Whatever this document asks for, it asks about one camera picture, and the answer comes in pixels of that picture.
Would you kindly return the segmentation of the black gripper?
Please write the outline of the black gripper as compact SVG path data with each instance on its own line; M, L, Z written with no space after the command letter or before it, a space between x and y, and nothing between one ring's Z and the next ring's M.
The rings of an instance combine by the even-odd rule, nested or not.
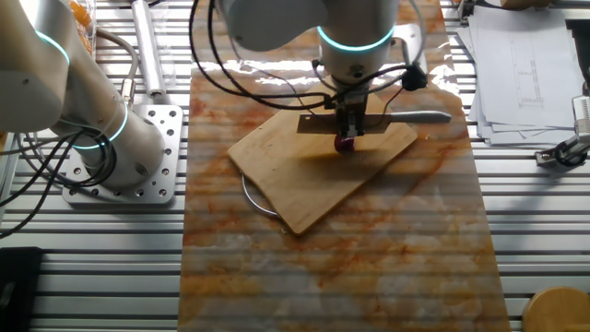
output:
M336 94L341 94L335 101L335 111L338 113L338 133L342 137L364 135L364 114L367 109L366 87L353 89L345 93L347 87L338 87Z

